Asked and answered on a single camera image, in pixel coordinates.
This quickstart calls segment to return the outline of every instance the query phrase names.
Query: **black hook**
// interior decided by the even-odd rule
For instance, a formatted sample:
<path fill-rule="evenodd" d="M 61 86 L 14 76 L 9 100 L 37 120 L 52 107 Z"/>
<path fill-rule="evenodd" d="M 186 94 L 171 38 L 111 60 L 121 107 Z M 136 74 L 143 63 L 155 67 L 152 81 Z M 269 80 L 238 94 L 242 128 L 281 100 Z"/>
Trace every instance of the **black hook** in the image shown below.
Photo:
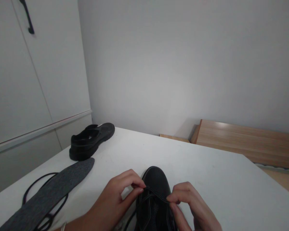
<path fill-rule="evenodd" d="M 28 18 L 28 21 L 29 21 L 29 28 L 28 28 L 28 31 L 30 34 L 34 34 L 34 29 L 33 29 L 33 25 L 31 23 L 31 18 L 30 18 L 30 15 L 29 15 L 29 11 L 28 11 L 28 7 L 27 7 L 27 4 L 26 4 L 26 1 L 25 0 L 19 0 L 21 2 L 21 4 L 23 5 L 23 7 L 25 8 L 25 11 L 26 11 L 26 14 L 27 14 L 27 18 Z"/>

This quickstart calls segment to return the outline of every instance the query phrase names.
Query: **wooden floor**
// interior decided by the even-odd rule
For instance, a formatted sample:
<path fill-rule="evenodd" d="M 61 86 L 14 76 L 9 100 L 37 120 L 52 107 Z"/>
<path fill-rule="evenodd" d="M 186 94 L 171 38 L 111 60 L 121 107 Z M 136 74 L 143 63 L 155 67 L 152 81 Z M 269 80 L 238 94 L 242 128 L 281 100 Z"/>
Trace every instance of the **wooden floor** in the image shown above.
<path fill-rule="evenodd" d="M 160 134 L 160 137 L 164 137 L 164 138 L 168 138 L 168 139 L 172 139 L 172 140 L 178 140 L 178 141 L 183 141 L 183 142 L 189 143 L 188 139 L 183 139 L 183 138 L 176 137 L 176 136 L 168 136 L 168 135 Z"/>
<path fill-rule="evenodd" d="M 189 143 L 187 139 L 183 139 L 183 138 L 179 138 L 175 136 L 160 134 L 160 137 Z M 289 171 L 280 171 L 280 170 L 270 169 L 267 167 L 261 167 L 261 169 L 289 192 Z"/>

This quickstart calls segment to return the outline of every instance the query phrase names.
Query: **cabinet door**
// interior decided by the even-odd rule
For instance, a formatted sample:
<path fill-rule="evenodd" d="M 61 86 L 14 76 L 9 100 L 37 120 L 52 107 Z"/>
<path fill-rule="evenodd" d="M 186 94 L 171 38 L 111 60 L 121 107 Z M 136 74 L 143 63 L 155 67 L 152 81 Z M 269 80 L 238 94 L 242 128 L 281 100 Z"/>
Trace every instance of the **cabinet door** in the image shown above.
<path fill-rule="evenodd" d="M 0 0 L 0 143 L 51 124 L 13 5 Z"/>
<path fill-rule="evenodd" d="M 53 122 L 90 109 L 77 0 L 13 0 Z"/>

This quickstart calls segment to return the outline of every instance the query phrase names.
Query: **bracelet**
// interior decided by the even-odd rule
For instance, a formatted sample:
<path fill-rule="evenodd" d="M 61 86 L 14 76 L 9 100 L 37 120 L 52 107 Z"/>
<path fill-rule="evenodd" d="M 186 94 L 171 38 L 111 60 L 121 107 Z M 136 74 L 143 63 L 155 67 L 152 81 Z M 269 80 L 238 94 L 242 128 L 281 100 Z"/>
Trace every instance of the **bracelet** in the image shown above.
<path fill-rule="evenodd" d="M 64 222 L 64 224 L 61 226 L 61 231 L 65 230 L 65 225 L 67 224 L 67 222 Z"/>

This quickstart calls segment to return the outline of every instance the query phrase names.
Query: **white table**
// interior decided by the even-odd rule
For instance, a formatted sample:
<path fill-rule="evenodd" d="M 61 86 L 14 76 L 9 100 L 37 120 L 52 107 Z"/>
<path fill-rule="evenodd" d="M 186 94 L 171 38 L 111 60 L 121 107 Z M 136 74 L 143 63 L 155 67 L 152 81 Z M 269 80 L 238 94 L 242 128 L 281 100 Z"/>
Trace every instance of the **white table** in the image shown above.
<path fill-rule="evenodd" d="M 20 208 L 22 196 L 33 181 L 74 163 L 68 150 L 0 193 L 0 226 Z M 289 230 L 289 192 L 243 155 L 116 128 L 113 137 L 101 144 L 93 157 L 93 169 L 72 190 L 52 229 L 86 213 L 112 177 L 130 168 L 142 176 L 148 167 L 158 166 L 165 172 L 170 188 L 179 182 L 191 182 L 224 231 Z M 188 205 L 181 203 L 180 207 L 193 228 Z"/>

